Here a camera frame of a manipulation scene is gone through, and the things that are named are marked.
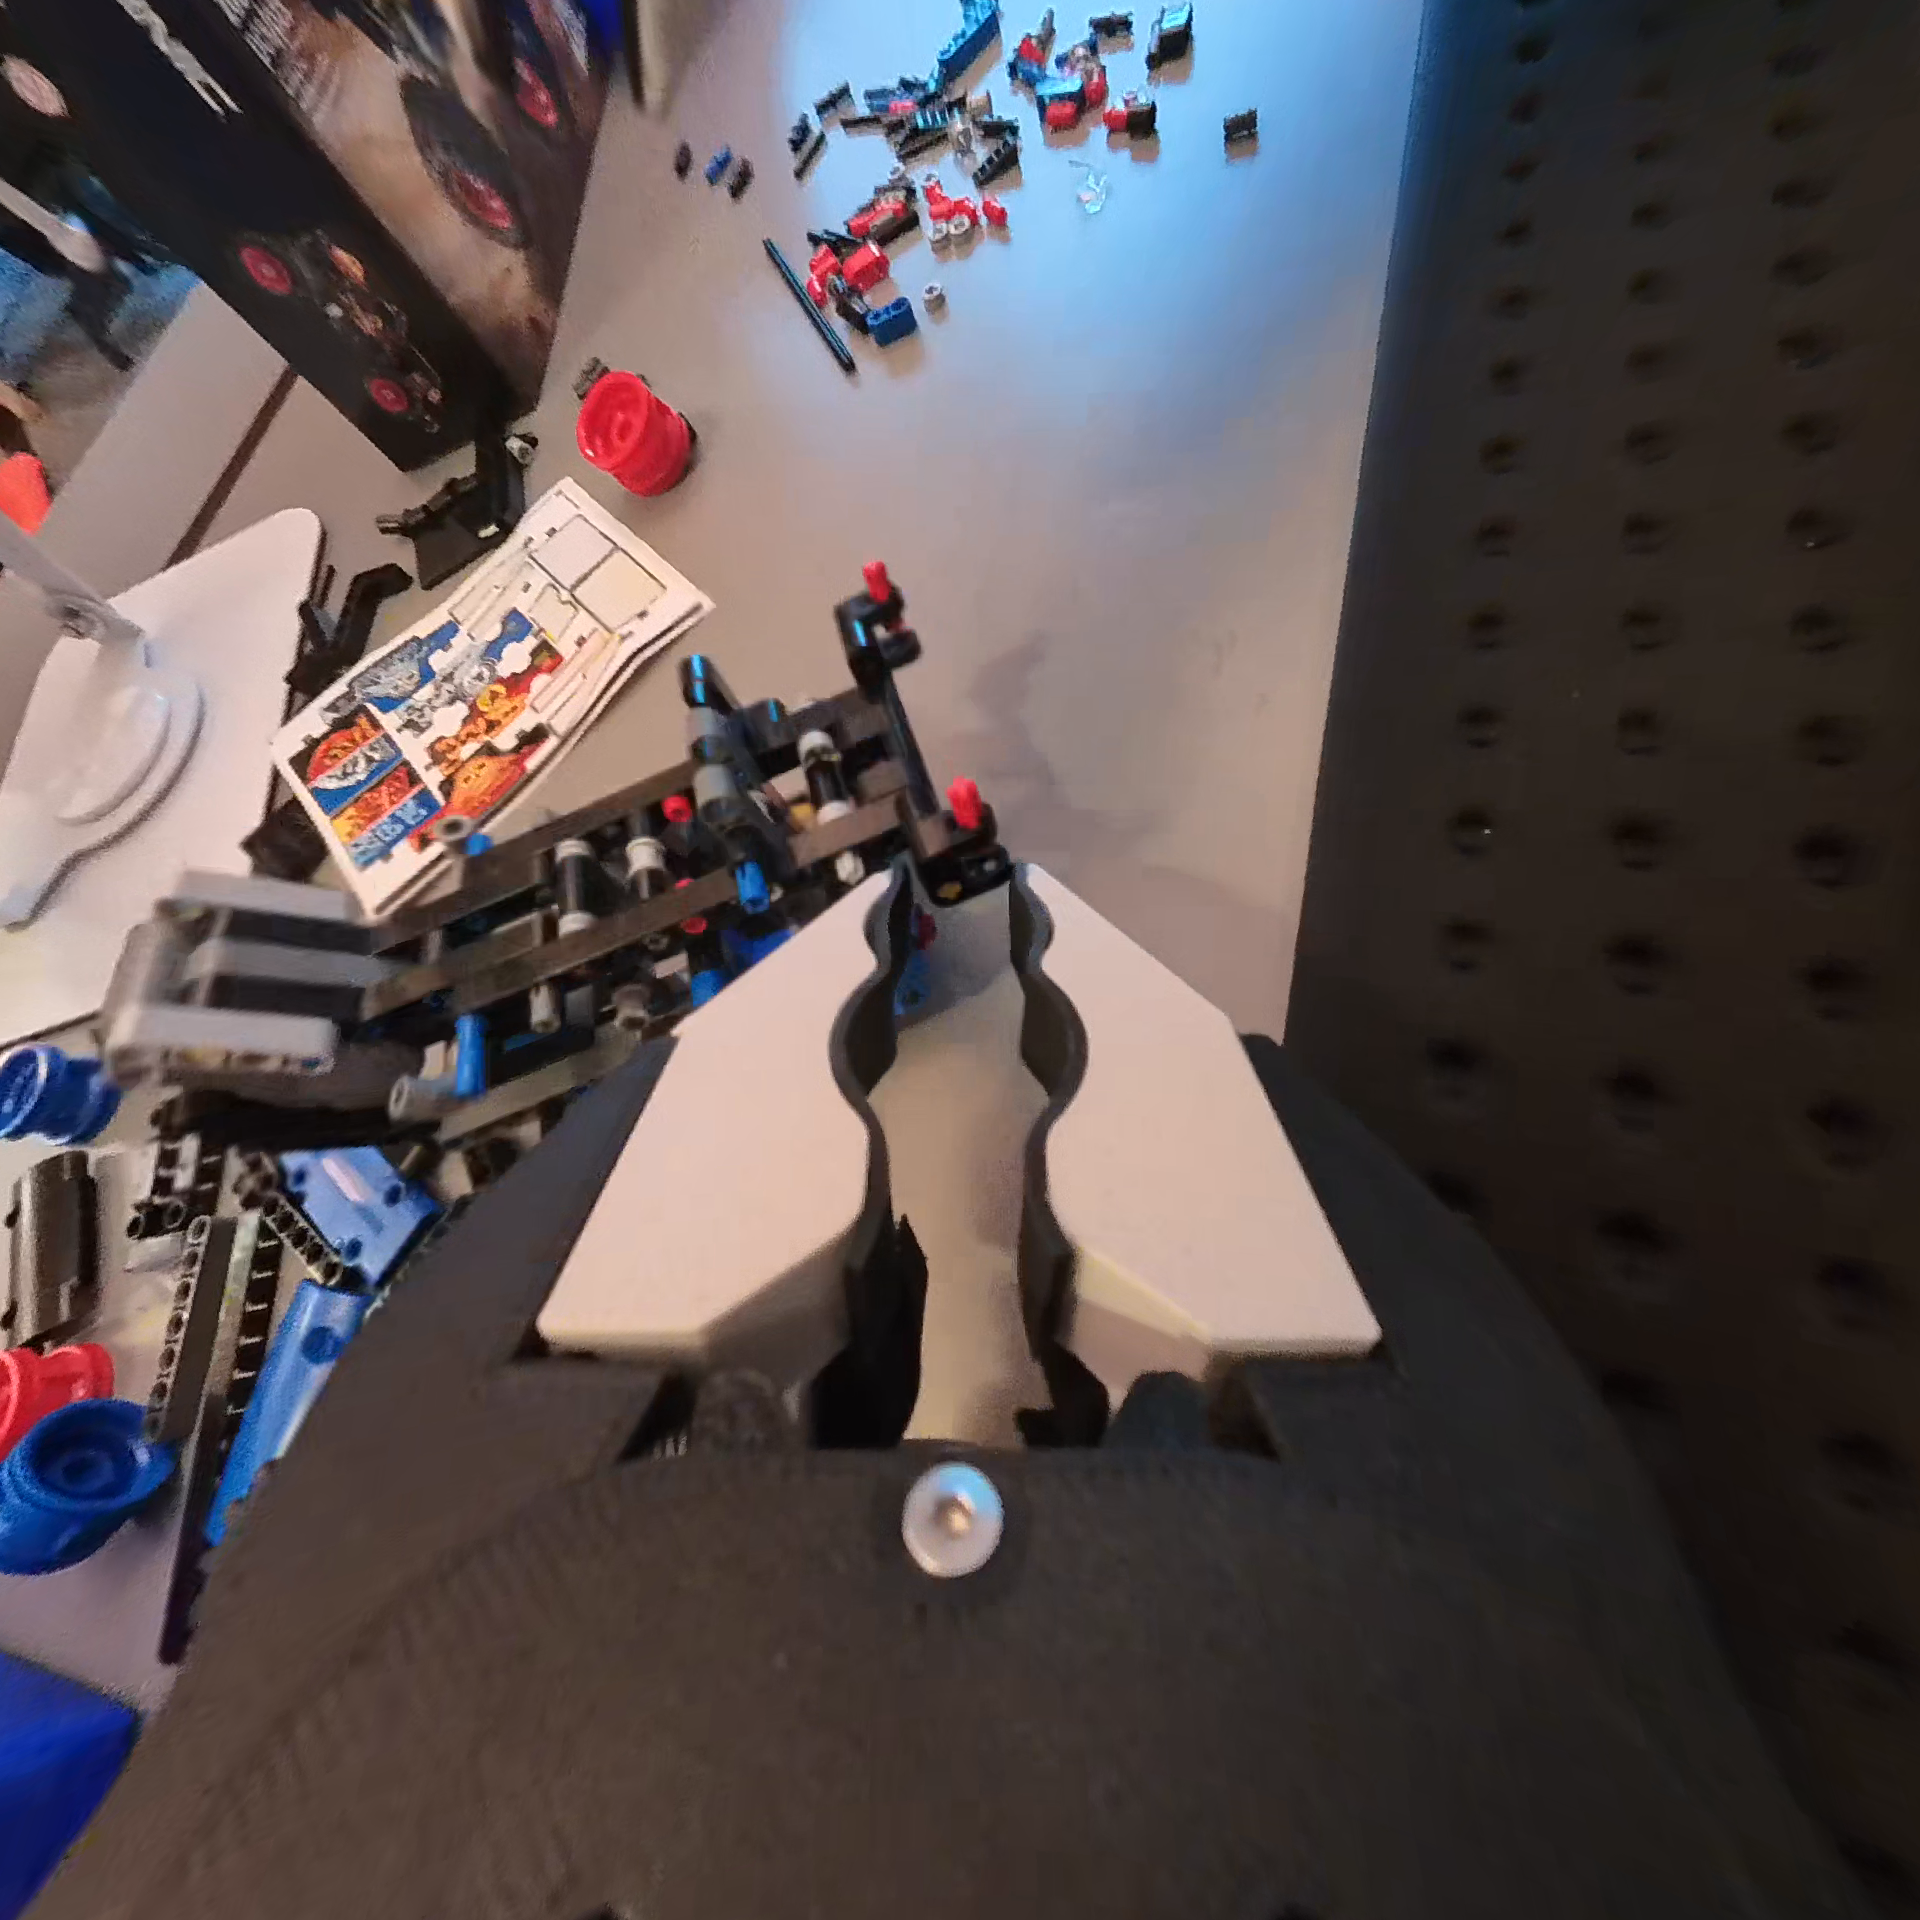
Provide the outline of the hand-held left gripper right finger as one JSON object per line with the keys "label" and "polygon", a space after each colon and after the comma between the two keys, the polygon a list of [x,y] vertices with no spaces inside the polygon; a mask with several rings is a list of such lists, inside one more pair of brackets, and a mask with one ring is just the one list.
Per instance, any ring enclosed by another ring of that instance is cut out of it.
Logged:
{"label": "hand-held left gripper right finger", "polygon": [[1093,1449],[1127,1394],[1245,1362],[1370,1359],[1381,1323],[1233,1019],[1040,864],[1015,866],[1017,1285],[1048,1403],[1029,1442]]}

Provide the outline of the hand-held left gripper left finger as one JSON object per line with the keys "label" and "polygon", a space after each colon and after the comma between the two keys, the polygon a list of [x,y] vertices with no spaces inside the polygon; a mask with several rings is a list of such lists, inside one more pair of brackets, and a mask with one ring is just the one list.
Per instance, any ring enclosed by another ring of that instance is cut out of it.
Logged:
{"label": "hand-held left gripper left finger", "polygon": [[821,1446],[904,1439],[929,1264],[874,1089],[918,904],[877,872],[682,1021],[536,1320],[552,1351],[755,1373]]}

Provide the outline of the black toy vehicle chassis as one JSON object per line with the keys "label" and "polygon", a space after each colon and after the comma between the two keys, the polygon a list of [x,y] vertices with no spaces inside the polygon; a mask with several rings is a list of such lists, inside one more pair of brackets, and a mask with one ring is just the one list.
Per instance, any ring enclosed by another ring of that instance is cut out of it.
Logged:
{"label": "black toy vehicle chassis", "polygon": [[929,944],[1010,857],[989,801],[953,827],[921,753],[902,585],[855,587],[833,624],[846,690],[744,701],[682,659],[679,762],[488,850],[440,827],[451,875],[382,923],[312,882],[184,875],[125,944],[94,1056],[122,1096],[155,1096],[168,1139],[413,1144],[560,1099],[539,1075],[617,1034],[670,1034],[877,872],[912,875]]}

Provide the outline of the grey desk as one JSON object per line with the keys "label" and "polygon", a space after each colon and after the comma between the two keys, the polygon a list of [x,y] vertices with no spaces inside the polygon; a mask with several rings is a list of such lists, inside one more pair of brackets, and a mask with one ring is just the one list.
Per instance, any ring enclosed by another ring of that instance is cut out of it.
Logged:
{"label": "grey desk", "polygon": [[[973,776],[1040,864],[1238,1026],[1278,1034],[1377,373],[1418,5],[1199,5],[1161,145],[1027,145],[1013,232],[905,248],[939,314],[833,368],[762,250],[886,171],[838,135],[787,174],[824,83],[939,39],[953,5],[729,5],[674,106],[613,97],[537,415],[560,475],[707,587],[688,638],[749,699],[849,682],[833,602],[883,560],[925,658],[902,675],[930,771]],[[1222,121],[1258,106],[1259,139]],[[677,143],[753,159],[735,200]],[[639,373],[699,434],[673,490],[584,459],[586,382]]]}

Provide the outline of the blue and black toy block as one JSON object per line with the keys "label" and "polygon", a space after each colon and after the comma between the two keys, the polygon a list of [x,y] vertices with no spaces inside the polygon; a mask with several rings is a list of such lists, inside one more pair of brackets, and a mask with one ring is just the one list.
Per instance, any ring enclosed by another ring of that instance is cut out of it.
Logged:
{"label": "blue and black toy block", "polygon": [[440,1221],[442,1203],[377,1144],[290,1150],[279,1182],[333,1251],[382,1279]]}

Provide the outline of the blue curved toy panel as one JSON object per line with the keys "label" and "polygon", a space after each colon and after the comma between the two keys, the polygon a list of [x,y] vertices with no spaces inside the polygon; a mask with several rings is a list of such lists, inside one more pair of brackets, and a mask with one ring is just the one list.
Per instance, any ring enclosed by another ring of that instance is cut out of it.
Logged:
{"label": "blue curved toy panel", "polygon": [[301,1426],[367,1323],[375,1294],[306,1279],[296,1290],[257,1373],[251,1400],[230,1442],[213,1489],[205,1541],[224,1541],[261,1474],[294,1445]]}

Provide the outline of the cluster of black toy beams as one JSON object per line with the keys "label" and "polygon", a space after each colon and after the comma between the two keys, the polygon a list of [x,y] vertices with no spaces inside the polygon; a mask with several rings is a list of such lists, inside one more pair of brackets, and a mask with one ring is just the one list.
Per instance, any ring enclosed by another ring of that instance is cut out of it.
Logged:
{"label": "cluster of black toy beams", "polygon": [[257,1394],[272,1341],[281,1267],[305,1277],[337,1267],[279,1167],[259,1152],[200,1135],[162,1139],[133,1235],[174,1240],[171,1299],[160,1329],[145,1434],[176,1453],[176,1547],[160,1601],[159,1661],[178,1669],[192,1639],[210,1549],[213,1505],[230,1453]]}

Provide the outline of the colourful sticker sheet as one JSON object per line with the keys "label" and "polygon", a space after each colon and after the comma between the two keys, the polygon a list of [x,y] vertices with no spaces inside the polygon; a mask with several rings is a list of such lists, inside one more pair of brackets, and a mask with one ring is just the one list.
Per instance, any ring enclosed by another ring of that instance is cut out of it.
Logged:
{"label": "colourful sticker sheet", "polygon": [[544,490],[434,613],[275,735],[279,775],[360,912],[382,920],[422,895],[446,866],[442,819],[489,829],[712,610],[579,485]]}

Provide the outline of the blue toy wheel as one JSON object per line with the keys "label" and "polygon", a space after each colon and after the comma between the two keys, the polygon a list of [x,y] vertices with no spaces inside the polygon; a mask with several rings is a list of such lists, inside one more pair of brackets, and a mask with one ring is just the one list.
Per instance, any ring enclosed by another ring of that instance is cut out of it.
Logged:
{"label": "blue toy wheel", "polygon": [[178,1445],[150,1438],[145,1406],[83,1399],[51,1410],[2,1465],[2,1571],[86,1562],[171,1480]]}
{"label": "blue toy wheel", "polygon": [[122,1089],[98,1058],[33,1042],[2,1054],[2,1139],[90,1144],[112,1122]]}

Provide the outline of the red toy wheel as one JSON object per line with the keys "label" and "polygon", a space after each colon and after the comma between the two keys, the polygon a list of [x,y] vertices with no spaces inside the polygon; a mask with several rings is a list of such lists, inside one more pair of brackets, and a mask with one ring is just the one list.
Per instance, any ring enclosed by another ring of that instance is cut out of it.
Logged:
{"label": "red toy wheel", "polygon": [[582,395],[574,424],[587,466],[640,497],[677,488],[697,462],[699,434],[639,373],[603,368]]}
{"label": "red toy wheel", "polygon": [[114,1367],[107,1345],[78,1341],[51,1351],[2,1351],[0,1449],[9,1456],[51,1411],[81,1400],[111,1399]]}

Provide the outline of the white stand base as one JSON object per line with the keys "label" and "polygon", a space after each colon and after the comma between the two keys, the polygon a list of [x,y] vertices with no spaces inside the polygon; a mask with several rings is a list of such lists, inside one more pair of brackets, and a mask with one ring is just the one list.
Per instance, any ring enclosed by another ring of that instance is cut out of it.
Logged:
{"label": "white stand base", "polygon": [[139,648],[58,635],[6,746],[6,930],[241,872],[325,531],[285,509],[114,597]]}

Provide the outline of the blue plastic bin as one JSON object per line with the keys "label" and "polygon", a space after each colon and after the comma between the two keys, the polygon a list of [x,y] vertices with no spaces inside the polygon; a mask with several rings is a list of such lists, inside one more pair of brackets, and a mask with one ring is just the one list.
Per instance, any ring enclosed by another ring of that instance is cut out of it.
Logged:
{"label": "blue plastic bin", "polygon": [[139,1713],[66,1675],[2,1655],[2,1914],[29,1911],[94,1818]]}

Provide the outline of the long black axle rod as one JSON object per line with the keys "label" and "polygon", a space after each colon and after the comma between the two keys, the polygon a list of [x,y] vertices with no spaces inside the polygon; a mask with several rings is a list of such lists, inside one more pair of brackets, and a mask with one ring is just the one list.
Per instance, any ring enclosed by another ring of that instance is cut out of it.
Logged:
{"label": "long black axle rod", "polygon": [[815,299],[809,290],[809,280],[801,274],[793,261],[779,248],[779,241],[773,234],[762,238],[762,250],[766,253],[769,263],[776,267],[787,293],[798,303],[805,322],[813,331],[824,341],[830,359],[846,377],[858,377],[858,359],[840,331],[840,326],[827,317],[824,306]]}

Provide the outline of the pile of small toy pieces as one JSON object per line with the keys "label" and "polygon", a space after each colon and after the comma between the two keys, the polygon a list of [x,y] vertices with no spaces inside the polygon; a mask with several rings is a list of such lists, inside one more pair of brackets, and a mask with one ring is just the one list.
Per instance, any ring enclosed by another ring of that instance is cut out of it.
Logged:
{"label": "pile of small toy pieces", "polygon": [[1003,32],[1002,5],[959,5],[929,71],[877,86],[840,81],[787,135],[795,182],[818,166],[830,135],[888,150],[886,175],[851,211],[807,227],[795,267],[815,299],[849,343],[905,343],[947,307],[950,290],[927,279],[911,293],[902,250],[920,243],[930,261],[953,261],[1008,240],[1029,143],[1069,159],[1089,159],[1074,155],[1083,142],[1121,157],[1158,152],[1161,96],[1191,74],[1193,54],[1193,5],[1082,19],[1046,6],[1019,34]]}

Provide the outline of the black toy set box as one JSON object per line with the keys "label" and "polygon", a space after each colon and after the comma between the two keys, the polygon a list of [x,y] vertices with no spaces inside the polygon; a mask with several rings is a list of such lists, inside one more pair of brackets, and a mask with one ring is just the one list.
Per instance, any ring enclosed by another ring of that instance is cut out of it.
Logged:
{"label": "black toy set box", "polygon": [[616,5],[6,5],[6,102],[395,467],[528,414]]}

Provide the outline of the black toy frame piece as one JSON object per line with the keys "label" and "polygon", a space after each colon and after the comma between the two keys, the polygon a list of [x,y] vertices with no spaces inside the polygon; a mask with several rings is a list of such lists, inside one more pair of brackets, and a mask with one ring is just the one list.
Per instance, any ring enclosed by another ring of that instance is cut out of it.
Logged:
{"label": "black toy frame piece", "polygon": [[333,569],[297,607],[296,662],[287,682],[306,699],[314,697],[315,688],[338,679],[365,658],[381,610],[416,585],[408,566],[394,561],[368,566],[350,577],[342,606],[328,610],[325,589],[329,582]]}
{"label": "black toy frame piece", "polygon": [[451,582],[512,536],[537,450],[537,434],[489,432],[477,441],[469,472],[451,475],[414,507],[375,515],[381,534],[414,547],[422,589]]}

